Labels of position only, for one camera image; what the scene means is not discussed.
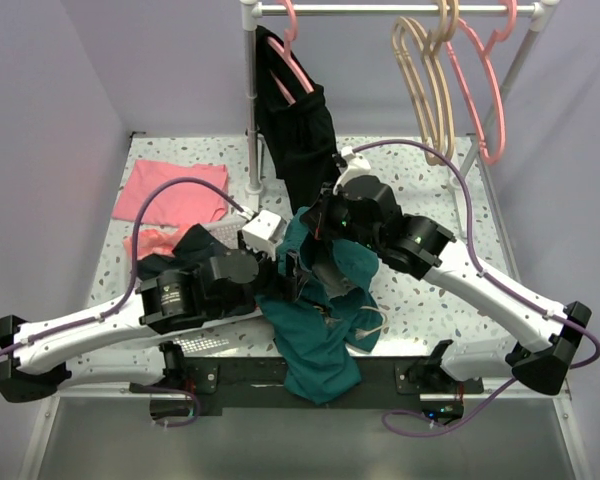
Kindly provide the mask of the teal green shorts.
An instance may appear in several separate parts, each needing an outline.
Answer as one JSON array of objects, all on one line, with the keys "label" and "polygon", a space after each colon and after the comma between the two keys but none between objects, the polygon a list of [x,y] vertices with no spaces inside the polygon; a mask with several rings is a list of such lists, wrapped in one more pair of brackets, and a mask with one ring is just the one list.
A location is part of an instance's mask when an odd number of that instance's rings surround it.
[{"label": "teal green shorts", "polygon": [[306,212],[305,207],[297,211],[277,249],[280,272],[285,256],[297,253],[301,268],[309,273],[299,298],[287,302],[259,295],[256,301],[288,365],[286,389],[320,405],[360,383],[347,347],[371,352],[386,318],[370,293],[379,269],[377,255],[348,240],[315,240],[301,221]]}]

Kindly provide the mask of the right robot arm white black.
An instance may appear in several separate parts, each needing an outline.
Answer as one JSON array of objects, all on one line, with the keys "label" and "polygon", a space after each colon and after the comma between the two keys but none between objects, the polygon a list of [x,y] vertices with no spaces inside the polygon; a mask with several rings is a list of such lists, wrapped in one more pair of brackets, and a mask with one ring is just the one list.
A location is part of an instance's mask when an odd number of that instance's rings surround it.
[{"label": "right robot arm white black", "polygon": [[586,305],[552,301],[488,266],[436,221],[404,213],[375,176],[338,191],[325,187],[301,221],[315,239],[360,244],[392,270],[456,295],[507,331],[503,338],[439,342],[417,370],[432,390],[509,377],[540,394],[560,392],[591,317]]}]

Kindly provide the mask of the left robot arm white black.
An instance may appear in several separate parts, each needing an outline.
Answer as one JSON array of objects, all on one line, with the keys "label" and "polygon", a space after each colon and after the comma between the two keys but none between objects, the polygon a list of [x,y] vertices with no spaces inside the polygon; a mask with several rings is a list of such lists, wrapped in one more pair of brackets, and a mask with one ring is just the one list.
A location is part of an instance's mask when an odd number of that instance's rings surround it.
[{"label": "left robot arm white black", "polygon": [[271,259],[234,249],[164,271],[109,305],[40,322],[5,316],[0,394],[26,403],[75,385],[112,382],[176,392],[187,385],[187,368],[168,335],[248,317],[260,296],[294,301],[308,278],[295,252]]}]

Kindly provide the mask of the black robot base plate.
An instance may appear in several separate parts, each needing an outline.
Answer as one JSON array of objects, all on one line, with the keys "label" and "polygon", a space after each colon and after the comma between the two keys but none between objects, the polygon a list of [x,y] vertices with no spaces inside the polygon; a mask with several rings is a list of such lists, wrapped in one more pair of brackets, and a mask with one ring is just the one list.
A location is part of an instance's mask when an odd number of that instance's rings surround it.
[{"label": "black robot base plate", "polygon": [[[167,341],[159,345],[166,358],[166,378],[152,394],[150,414],[154,419],[185,417],[191,401],[168,396],[170,388],[193,393],[201,402],[201,413],[220,416],[231,408],[314,409],[316,405],[284,387],[287,364],[280,357],[186,357],[181,346]],[[483,382],[463,383],[425,376],[425,357],[356,357],[361,382],[323,409],[431,409],[435,402],[426,395],[451,400],[451,411],[442,418],[457,417],[462,410],[460,397],[480,394]]]}]

